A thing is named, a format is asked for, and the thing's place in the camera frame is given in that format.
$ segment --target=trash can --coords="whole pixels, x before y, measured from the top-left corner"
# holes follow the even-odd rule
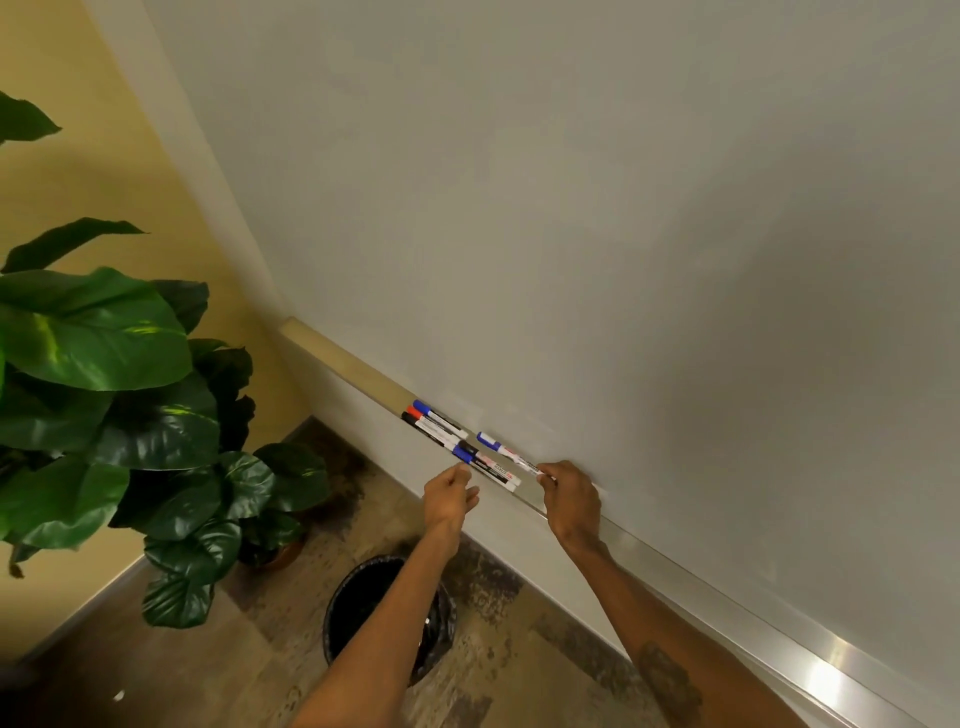
[[[340,582],[324,617],[324,656],[328,665],[373,614],[405,562],[406,559],[400,556],[374,556]],[[456,624],[456,606],[442,582],[437,587],[423,624],[410,685],[416,685],[453,645]]]

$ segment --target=wooden floor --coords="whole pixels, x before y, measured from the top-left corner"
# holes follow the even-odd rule
[[[152,629],[139,616],[150,568],[114,585],[0,698],[4,725],[102,728],[284,726],[324,674],[328,600],[358,563],[409,550],[420,501],[314,423],[298,439],[327,459],[335,497],[311,514],[306,548],[276,573],[242,567],[207,624]],[[414,688],[404,725],[530,728],[665,724],[633,667],[465,540],[444,573],[457,606],[450,651]]]

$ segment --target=plant pot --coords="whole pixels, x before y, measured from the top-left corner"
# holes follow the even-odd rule
[[[376,609],[405,562],[406,559],[400,556],[374,556],[340,582],[324,617],[324,656],[328,665]],[[416,685],[445,655],[453,644],[456,625],[456,606],[441,582],[423,624],[410,685]]]
[[[303,545],[306,543],[306,535],[297,539],[292,544],[277,549],[276,551],[258,551],[255,555],[243,553],[241,546],[240,562],[260,571],[280,571],[293,564],[300,553],[303,551]]]

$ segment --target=whiteboard surface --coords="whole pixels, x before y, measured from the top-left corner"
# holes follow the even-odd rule
[[[956,700],[960,8],[146,5],[304,322]]]

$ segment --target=green leaf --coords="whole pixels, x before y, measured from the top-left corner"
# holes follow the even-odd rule
[[[245,452],[225,452],[220,456],[220,464],[228,485],[227,518],[256,516],[270,500],[276,482],[274,472]]]
[[[4,541],[11,545],[10,558],[7,560],[7,573],[14,579],[22,579],[23,569],[20,568],[20,564],[31,556],[40,553],[43,549],[21,544],[20,537],[15,534],[8,534]]]
[[[110,527],[179,541],[206,523],[221,501],[220,478],[213,468],[181,473],[134,471]]]
[[[217,459],[217,405],[191,372],[157,389],[118,392],[87,459],[145,471],[184,470]]]
[[[164,572],[147,585],[143,618],[154,627],[188,629],[206,621],[212,601],[210,584]]]
[[[112,392],[64,387],[11,368],[0,398],[0,444],[64,452],[85,449],[112,401]]]
[[[186,334],[167,302],[149,283],[112,268],[0,277],[0,331],[17,369],[80,389],[160,387],[192,369]]]
[[[236,400],[253,374],[253,360],[246,349],[219,349],[195,357],[193,364],[217,403]]]
[[[21,470],[0,486],[0,536],[40,548],[74,548],[110,520],[130,473],[65,455],[38,471]]]
[[[214,518],[182,541],[161,541],[148,536],[143,550],[156,567],[200,584],[212,584],[226,576],[236,563],[240,524]]]
[[[94,217],[82,217],[59,228],[51,228],[29,243],[13,248],[7,253],[7,263],[0,273],[19,273],[46,268],[98,235],[142,232],[143,230],[126,220],[98,220]]]
[[[272,550],[292,544],[303,535],[303,526],[293,516],[267,509],[259,516],[240,521],[245,541]]]
[[[194,280],[151,280],[151,285],[177,314],[183,330],[190,333],[206,313],[210,289]]]
[[[226,341],[220,339],[189,339],[187,346],[190,347],[190,355],[194,360],[205,356],[211,352],[216,352],[227,345]]]
[[[244,395],[237,401],[217,406],[217,419],[220,420],[220,452],[239,450],[250,436],[250,420],[256,404]]]
[[[271,443],[254,455],[276,473],[276,486],[268,507],[278,511],[305,511],[330,495],[326,463],[310,448],[295,443]]]
[[[206,379],[210,393],[217,401],[220,450],[239,450],[250,434],[248,423],[253,419],[253,400],[249,397],[237,399],[253,374],[250,355],[246,349],[207,351],[194,356],[194,367]]]
[[[29,101],[13,99],[0,91],[0,144],[5,141],[36,141],[60,127]]]

